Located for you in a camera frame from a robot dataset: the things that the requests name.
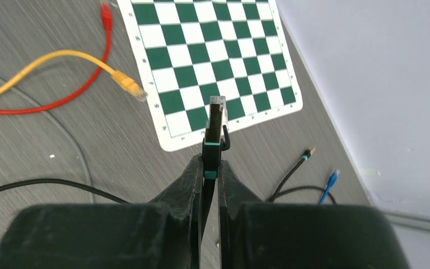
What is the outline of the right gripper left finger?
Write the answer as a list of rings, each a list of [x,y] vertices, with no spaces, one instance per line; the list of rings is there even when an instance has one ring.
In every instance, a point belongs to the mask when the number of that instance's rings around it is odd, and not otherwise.
[[[147,203],[28,207],[0,242],[0,268],[199,268],[202,176],[196,155]]]

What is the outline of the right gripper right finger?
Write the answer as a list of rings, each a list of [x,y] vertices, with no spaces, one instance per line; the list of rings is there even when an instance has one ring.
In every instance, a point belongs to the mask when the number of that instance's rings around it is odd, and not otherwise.
[[[388,219],[354,205],[267,203],[218,168],[222,268],[408,268]]]

